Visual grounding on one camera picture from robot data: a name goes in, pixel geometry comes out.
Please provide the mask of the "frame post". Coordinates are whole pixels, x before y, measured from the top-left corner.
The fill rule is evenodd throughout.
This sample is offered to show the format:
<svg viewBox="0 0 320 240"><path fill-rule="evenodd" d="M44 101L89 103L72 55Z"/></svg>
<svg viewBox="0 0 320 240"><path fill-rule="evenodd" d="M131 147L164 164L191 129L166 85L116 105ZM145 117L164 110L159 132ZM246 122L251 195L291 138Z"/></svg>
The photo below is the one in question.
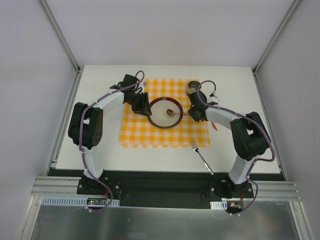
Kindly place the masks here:
<svg viewBox="0 0 320 240"><path fill-rule="evenodd" d="M272 52L274 46L276 45L276 42L278 41L278 39L282 35L283 31L285 30L285 28L287 27L287 25L291 21L293 15L297 11L297 8L299 7L299 5L302 2L303 2L302 0L293 0L291 2L291 4L290 4L288 10L286 11L284 17L280 21L279 26L277 27L276 31L274 32L274 34L272 35L270 41L268 42L267 46L265 47L265 49L264 49L261 57L259 58L256 66L252 69L252 74L254 76L256 76L257 73L259 72L259 70L261 69L263 63L265 62L267 57Z"/></svg>
<svg viewBox="0 0 320 240"><path fill-rule="evenodd" d="M66 40L55 16L54 13L52 12L48 2L46 0L38 0L37 1L47 18L59 44L61 45L66 57L68 58L69 62L71 63L73 69L75 70L76 73L79 73L81 71L81 66L78 64L78 61L76 60L69 44L68 41Z"/></svg>

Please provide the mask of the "orange checkered cloth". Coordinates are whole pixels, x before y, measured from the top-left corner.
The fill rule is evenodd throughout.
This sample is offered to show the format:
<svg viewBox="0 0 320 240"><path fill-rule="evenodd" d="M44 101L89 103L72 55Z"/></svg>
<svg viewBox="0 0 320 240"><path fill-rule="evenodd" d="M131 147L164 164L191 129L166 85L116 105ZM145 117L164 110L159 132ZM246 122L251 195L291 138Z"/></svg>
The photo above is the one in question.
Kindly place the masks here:
<svg viewBox="0 0 320 240"><path fill-rule="evenodd" d="M120 145L125 148L186 148L192 141L200 147L211 144L208 123L196 122L187 116L191 107L188 79L148 78L145 82L152 114L135 114L131 106L125 104Z"/></svg>

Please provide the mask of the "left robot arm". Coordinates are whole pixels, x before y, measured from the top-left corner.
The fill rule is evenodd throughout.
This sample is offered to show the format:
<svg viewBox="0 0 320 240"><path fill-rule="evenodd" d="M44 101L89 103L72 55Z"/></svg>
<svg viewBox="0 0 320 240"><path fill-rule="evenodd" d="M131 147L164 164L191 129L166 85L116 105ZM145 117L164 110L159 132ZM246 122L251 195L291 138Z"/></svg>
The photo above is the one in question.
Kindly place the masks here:
<svg viewBox="0 0 320 240"><path fill-rule="evenodd" d="M123 104L129 104L135 114L151 116L144 78L142 70L136 75L126 74L122 81L112 85L106 94L92 103L77 102L73 107L67 134L81 154L84 175L91 179L88 188L96 195L102 194L106 188L105 181L100 179L104 168L98 151L104 116Z"/></svg>

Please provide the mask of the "metal cup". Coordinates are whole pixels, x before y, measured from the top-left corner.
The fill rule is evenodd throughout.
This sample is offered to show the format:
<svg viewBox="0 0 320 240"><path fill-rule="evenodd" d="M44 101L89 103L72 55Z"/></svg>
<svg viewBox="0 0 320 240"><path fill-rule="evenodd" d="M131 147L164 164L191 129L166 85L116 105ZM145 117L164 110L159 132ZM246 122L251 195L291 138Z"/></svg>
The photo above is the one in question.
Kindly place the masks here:
<svg viewBox="0 0 320 240"><path fill-rule="evenodd" d="M197 81L197 80L189 81L187 83L187 88L186 88L187 89L187 93L186 94L189 96L190 94L197 92L198 87L199 87L200 84L201 83L199 81Z"/></svg>

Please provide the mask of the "copper spoon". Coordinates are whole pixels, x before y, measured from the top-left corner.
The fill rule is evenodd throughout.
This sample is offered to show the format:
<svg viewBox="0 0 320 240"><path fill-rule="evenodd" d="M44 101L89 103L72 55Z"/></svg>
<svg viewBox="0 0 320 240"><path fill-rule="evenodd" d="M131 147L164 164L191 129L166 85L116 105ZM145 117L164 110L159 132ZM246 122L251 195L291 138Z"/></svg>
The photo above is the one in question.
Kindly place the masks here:
<svg viewBox="0 0 320 240"><path fill-rule="evenodd" d="M176 115L186 115L186 116L189 116L189 114L187 114L187 113L175 112L175 111L173 111L172 109L167 109L167 110L166 110L166 113L167 113L169 116L171 116L171 117L176 116Z"/></svg>

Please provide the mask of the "left frame post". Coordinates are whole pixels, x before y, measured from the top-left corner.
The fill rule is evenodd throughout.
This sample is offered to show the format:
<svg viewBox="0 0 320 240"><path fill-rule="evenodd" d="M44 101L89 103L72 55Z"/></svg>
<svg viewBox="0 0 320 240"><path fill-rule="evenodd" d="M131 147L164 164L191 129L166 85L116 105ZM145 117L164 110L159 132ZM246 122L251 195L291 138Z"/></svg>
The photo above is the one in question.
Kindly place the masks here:
<svg viewBox="0 0 320 240"><path fill-rule="evenodd" d="M37 1L47 18L59 44L61 45L66 57L68 58L69 62L71 63L73 69L75 70L76 73L79 73L81 71L81 66L78 64L78 61L76 60L69 44L68 41L66 40L55 16L54 13L52 12L48 2L46 0L38 0Z"/></svg>

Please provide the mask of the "right frame post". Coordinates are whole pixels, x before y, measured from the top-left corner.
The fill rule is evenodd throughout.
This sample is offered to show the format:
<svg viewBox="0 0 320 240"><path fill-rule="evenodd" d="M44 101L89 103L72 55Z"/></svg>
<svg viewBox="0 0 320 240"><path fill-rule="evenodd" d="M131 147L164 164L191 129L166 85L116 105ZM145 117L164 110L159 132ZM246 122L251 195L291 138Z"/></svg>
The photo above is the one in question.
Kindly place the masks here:
<svg viewBox="0 0 320 240"><path fill-rule="evenodd" d="M263 63L265 62L267 57L272 52L274 46L276 45L276 42L278 41L278 39L282 35L283 31L285 30L285 28L287 27L287 25L291 21L293 15L297 11L297 8L299 7L299 5L302 2L303 2L302 0L293 0L291 2L291 4L290 4L288 10L286 11L284 17L280 21L279 26L277 27L276 31L274 32L274 34L272 35L270 41L268 42L267 46L265 47L265 49L264 49L261 57L259 58L256 66L252 69L252 74L254 76L256 76L257 73L259 72L259 70L261 69Z"/></svg>

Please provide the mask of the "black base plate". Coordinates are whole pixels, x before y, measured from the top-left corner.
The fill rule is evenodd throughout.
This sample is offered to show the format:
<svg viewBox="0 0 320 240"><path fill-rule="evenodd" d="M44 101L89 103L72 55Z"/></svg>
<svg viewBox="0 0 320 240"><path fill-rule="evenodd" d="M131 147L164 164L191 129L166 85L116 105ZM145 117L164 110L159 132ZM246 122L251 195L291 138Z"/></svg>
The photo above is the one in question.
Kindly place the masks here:
<svg viewBox="0 0 320 240"><path fill-rule="evenodd" d="M118 200L122 207L209 209L222 199L254 197L252 184L233 186L227 173L152 172L105 170L99 182L81 176L77 194L104 195Z"/></svg>

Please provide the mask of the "aluminium front rail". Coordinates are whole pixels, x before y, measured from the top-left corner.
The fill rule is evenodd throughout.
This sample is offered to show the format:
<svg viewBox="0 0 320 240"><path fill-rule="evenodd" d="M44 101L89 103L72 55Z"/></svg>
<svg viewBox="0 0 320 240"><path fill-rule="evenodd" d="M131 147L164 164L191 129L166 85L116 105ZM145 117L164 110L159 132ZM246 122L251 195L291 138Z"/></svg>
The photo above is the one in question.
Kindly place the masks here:
<svg viewBox="0 0 320 240"><path fill-rule="evenodd" d="M127 177L107 179L115 199L132 200L134 196L156 199L174 197L196 197L210 199L213 202L222 200L216 188L220 180L204 179L147 179L130 180ZM101 197L106 190L103 186L92 187L84 184L79 177L39 176L31 190L33 196L63 197ZM302 200L297 185L290 181L257 181L250 183L243 190L233 195L233 199L251 200L254 196L260 201L300 202Z"/></svg>

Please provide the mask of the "silver fork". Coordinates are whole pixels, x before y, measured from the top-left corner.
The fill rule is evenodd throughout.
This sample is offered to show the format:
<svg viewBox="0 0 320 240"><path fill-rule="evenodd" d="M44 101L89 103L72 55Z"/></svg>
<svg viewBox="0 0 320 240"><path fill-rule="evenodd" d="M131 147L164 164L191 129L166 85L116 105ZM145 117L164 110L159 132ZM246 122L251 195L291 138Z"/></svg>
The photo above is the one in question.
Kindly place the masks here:
<svg viewBox="0 0 320 240"><path fill-rule="evenodd" d="M207 161L204 159L204 157L201 155L200 151L199 151L199 147L197 145L197 143L195 142L195 140L193 139L191 141L191 147L192 149L200 156L204 166L206 167L206 169L208 170L208 172L213 176L214 172L212 170L212 168L209 166L209 164L207 163Z"/></svg>

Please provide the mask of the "red rimmed ceramic plate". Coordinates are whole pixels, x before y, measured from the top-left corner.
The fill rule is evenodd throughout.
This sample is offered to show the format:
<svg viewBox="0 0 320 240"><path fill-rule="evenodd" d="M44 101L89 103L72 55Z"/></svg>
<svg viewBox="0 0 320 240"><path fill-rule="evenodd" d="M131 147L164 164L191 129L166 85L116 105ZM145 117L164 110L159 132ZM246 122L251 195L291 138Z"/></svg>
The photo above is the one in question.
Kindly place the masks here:
<svg viewBox="0 0 320 240"><path fill-rule="evenodd" d="M149 104L152 115L147 117L148 121L155 127L160 129L170 129L178 125L183 115L169 116L167 109L171 109L176 113L183 113L182 105L171 97L158 97Z"/></svg>

